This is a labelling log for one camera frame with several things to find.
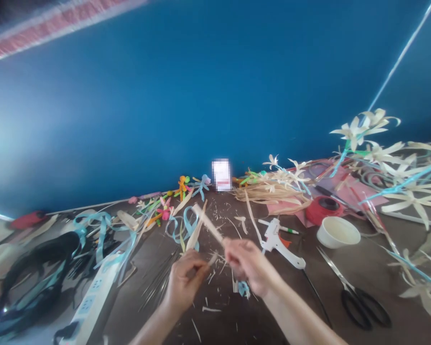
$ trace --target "hand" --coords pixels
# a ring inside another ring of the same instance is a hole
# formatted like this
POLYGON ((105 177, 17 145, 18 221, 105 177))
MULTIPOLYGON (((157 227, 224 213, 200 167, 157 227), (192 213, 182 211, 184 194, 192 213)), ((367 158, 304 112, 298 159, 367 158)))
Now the hand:
POLYGON ((238 280, 248 280, 252 291, 265 297, 275 281, 281 277, 273 265, 262 255, 251 240, 224 238, 225 260, 230 264, 238 280))
POLYGON ((191 307, 201 283, 207 277, 210 267, 200 259, 194 249, 188 250, 172 264, 168 289, 163 301, 171 313, 183 314, 191 307))

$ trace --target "black scissors handle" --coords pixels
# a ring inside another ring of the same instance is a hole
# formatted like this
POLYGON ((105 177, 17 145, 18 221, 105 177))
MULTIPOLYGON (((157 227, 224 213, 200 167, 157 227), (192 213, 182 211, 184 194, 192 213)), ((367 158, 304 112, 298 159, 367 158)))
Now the black scissors handle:
POLYGON ((386 309, 377 301, 374 297, 369 295, 364 290, 358 287, 354 288, 354 293, 357 296, 360 304, 363 306, 367 314, 374 320, 377 324, 382 327, 391 328, 392 322, 386 309))
POLYGON ((356 294, 351 293, 349 290, 343 289, 341 291, 341 303, 351 321, 353 321, 357 326, 361 327, 365 331, 372 330, 372 323, 364 311, 362 304, 359 302, 359 299, 356 297, 356 294))

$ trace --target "white glue gun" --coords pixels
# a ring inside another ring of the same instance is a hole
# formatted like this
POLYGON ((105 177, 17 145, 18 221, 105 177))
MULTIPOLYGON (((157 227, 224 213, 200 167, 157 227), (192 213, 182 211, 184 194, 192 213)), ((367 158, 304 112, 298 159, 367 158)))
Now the white glue gun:
POLYGON ((289 261, 295 268, 304 269, 305 268, 305 260, 303 258, 299 258, 292 254, 286 246, 283 244, 281 239, 279 238, 279 220, 274 218, 271 222, 266 222, 262 219, 259 219, 259 223, 268 225, 267 231, 265 232, 265 237, 267 241, 262 241, 262 248, 271 252, 274 249, 279 251, 282 256, 284 256, 287 261, 289 261))

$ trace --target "forearm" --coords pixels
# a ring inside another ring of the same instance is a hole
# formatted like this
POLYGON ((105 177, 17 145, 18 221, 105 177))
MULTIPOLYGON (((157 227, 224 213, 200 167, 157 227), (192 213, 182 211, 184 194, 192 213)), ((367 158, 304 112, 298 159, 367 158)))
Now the forearm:
POLYGON ((180 317, 161 303, 129 345, 162 344, 180 317))
POLYGON ((272 284, 263 300, 290 344, 346 344, 283 280, 272 284))

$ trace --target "left hand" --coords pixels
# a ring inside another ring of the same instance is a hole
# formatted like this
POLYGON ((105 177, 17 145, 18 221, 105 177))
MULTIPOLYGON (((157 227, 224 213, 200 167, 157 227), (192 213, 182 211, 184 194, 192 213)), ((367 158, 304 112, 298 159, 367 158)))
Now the left hand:
POLYGON ((169 276, 168 290, 163 304, 170 312, 181 315, 189 309, 193 303, 196 292, 207 277, 210 267, 207 262, 200 259, 200 255, 194 249, 188 250, 178 261, 172 264, 169 276), (193 269, 196 274, 187 274, 193 269))

